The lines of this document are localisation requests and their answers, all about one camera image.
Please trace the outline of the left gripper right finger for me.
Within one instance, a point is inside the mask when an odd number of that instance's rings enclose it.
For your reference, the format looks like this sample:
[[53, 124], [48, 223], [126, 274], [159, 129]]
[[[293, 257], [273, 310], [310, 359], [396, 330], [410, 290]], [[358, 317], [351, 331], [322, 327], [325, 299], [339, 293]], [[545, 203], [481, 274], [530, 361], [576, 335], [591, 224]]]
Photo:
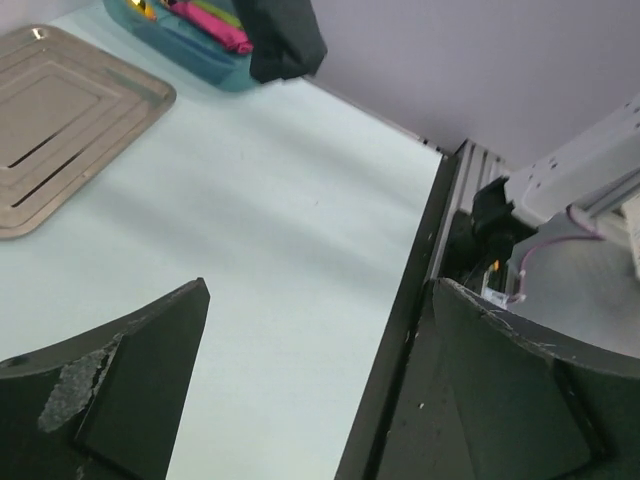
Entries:
[[387, 436], [391, 479], [635, 479], [639, 362], [437, 281]]

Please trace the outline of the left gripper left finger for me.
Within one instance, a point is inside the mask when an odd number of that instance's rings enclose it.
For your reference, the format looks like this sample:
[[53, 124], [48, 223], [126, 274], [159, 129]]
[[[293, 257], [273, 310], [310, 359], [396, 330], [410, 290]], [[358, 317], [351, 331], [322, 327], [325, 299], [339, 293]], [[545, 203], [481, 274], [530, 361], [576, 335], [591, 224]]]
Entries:
[[2, 361], [2, 478], [166, 478], [209, 302], [197, 278]]

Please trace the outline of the black paper napkin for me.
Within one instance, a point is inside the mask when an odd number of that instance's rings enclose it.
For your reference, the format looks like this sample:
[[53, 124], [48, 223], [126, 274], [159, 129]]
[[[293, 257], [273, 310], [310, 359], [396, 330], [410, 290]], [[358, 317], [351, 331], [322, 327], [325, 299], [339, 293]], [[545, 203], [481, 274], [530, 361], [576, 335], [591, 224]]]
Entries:
[[262, 84], [314, 76], [327, 55], [309, 0], [234, 0], [253, 44], [250, 75]]

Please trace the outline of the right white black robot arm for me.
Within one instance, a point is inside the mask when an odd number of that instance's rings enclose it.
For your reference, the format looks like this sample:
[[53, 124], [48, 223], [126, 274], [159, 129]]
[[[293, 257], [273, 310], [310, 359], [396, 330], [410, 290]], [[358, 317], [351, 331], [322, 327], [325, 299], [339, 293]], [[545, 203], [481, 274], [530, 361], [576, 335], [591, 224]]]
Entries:
[[515, 219], [535, 228], [572, 208], [582, 225], [628, 248], [622, 205], [639, 194], [639, 98], [555, 152], [481, 189], [471, 218]]

